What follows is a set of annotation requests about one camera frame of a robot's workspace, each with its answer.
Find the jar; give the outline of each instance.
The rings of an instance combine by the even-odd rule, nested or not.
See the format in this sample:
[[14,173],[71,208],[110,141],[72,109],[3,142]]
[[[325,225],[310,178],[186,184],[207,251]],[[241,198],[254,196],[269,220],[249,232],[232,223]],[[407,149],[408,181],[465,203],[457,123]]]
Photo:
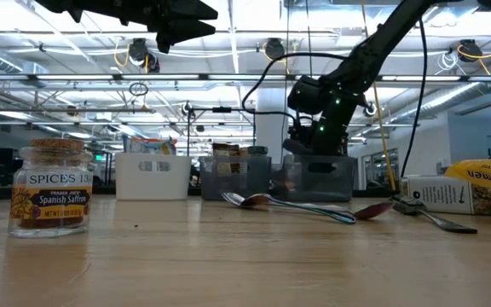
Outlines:
[[9,233],[56,237],[88,230],[92,154],[78,140],[36,139],[22,148],[24,165],[14,174]]

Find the white pillar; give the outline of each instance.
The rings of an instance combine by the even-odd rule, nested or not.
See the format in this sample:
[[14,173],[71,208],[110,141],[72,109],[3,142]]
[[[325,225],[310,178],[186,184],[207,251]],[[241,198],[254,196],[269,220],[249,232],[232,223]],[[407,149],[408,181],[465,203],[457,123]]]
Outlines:
[[[285,112],[287,97],[282,89],[258,89],[257,108],[258,112]],[[269,156],[273,164],[282,161],[281,144],[288,137],[288,117],[277,115],[255,115],[255,126],[257,134],[257,145],[269,149]]]

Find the plastic container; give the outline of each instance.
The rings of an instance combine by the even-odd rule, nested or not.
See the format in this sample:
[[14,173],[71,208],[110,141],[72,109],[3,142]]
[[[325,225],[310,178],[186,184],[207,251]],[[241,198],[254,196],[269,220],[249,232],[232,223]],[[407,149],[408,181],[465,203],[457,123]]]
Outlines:
[[89,227],[92,154],[77,140],[37,139],[22,148],[24,165],[14,174],[9,234],[56,237]]
[[289,201],[345,202],[354,189],[357,159],[287,155],[272,174],[274,196]]
[[223,192],[234,192],[245,197],[268,193],[271,163],[270,157],[263,156],[201,157],[202,199],[223,200]]
[[117,153],[117,200],[185,200],[190,157]]

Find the cardboard box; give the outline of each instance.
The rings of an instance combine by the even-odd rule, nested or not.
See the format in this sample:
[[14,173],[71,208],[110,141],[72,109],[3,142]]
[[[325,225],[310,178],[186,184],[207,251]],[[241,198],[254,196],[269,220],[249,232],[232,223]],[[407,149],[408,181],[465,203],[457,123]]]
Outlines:
[[491,216],[491,189],[444,176],[408,176],[401,193],[422,201],[429,211]]

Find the yellow ramen bag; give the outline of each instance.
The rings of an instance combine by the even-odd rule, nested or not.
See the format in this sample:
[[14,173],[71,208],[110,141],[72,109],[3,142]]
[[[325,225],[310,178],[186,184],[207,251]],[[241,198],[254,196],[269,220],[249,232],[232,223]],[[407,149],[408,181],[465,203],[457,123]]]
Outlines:
[[465,160],[448,167],[444,176],[491,188],[491,159]]

